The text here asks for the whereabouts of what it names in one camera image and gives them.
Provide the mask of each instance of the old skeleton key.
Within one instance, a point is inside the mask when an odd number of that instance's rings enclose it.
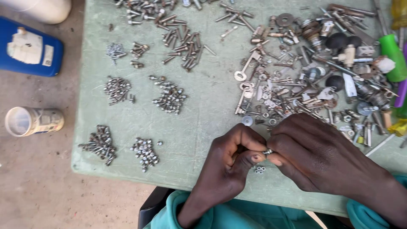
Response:
[[[242,92],[242,96],[240,97],[239,103],[237,104],[235,114],[244,114],[244,113],[246,113],[246,111],[241,108],[243,98],[245,97],[246,92],[253,90],[253,86],[249,82],[243,82],[243,83],[240,84],[240,89],[242,89],[243,92]]]
[[[252,55],[249,57],[249,59],[247,60],[245,66],[244,66],[243,69],[242,69],[242,71],[236,71],[236,72],[234,73],[234,78],[235,78],[237,81],[245,81],[245,80],[247,79],[247,75],[246,75],[246,73],[245,73],[247,66],[249,66],[249,64],[250,64],[250,62],[252,61],[252,59],[259,60],[260,57],[261,57],[261,55],[258,54],[258,53],[256,53],[256,51],[254,51],[254,52],[252,53]]]

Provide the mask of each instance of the blue plastic container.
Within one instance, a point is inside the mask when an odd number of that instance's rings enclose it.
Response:
[[[0,69],[52,77],[63,55],[60,40],[0,16]]]

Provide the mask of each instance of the yellow object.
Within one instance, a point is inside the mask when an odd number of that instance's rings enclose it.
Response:
[[[388,128],[390,133],[395,133],[397,137],[407,134],[407,119],[400,119],[396,124]]]
[[[397,30],[400,27],[407,27],[407,0],[393,0],[392,15],[393,30]]]
[[[365,139],[363,137],[358,137],[356,142],[363,144],[364,141],[365,141]]]

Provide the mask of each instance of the screwdriver handle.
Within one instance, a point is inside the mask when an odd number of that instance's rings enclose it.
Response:
[[[396,67],[386,74],[390,82],[401,82],[407,79],[407,65],[403,53],[400,51],[394,34],[383,36],[379,39],[381,54],[386,55],[396,63]]]

